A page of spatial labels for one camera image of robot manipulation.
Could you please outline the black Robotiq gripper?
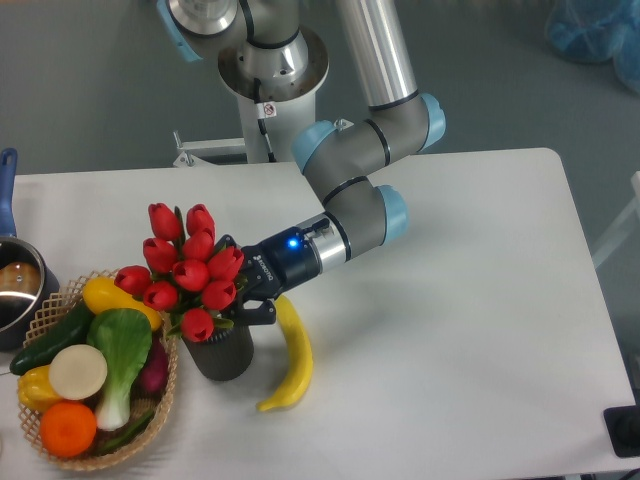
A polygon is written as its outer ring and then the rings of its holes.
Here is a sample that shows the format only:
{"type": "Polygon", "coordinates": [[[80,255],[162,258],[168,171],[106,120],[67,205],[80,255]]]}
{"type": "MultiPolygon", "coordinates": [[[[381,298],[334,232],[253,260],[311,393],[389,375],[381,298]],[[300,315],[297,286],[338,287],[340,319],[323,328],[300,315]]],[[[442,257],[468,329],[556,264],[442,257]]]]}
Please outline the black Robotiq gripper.
{"type": "MultiPolygon", "coordinates": [[[[223,235],[215,244],[216,256],[227,248],[238,249],[235,239],[223,235]]],[[[225,317],[239,326],[265,326],[276,322],[272,300],[308,282],[320,274],[320,263],[299,227],[290,227],[255,245],[241,248],[244,263],[240,273],[248,281],[242,290],[245,301],[259,301],[255,308],[234,302],[225,310],[225,317]]]]}

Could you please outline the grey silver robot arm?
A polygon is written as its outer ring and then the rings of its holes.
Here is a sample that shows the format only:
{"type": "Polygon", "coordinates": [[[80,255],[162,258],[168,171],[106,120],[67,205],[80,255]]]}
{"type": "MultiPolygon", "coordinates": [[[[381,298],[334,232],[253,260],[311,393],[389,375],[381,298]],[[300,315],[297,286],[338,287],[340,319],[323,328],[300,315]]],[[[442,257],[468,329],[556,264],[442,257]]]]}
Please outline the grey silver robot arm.
{"type": "Polygon", "coordinates": [[[328,72],[321,39],[295,1],[161,1],[158,12],[183,58],[214,56],[237,100],[251,163],[293,162],[322,212],[244,248],[247,283],[222,315],[271,324],[281,294],[402,235],[406,205],[372,173],[440,140],[438,101],[416,85],[395,5],[342,1],[338,13],[369,108],[353,126],[315,117],[328,72]]]}

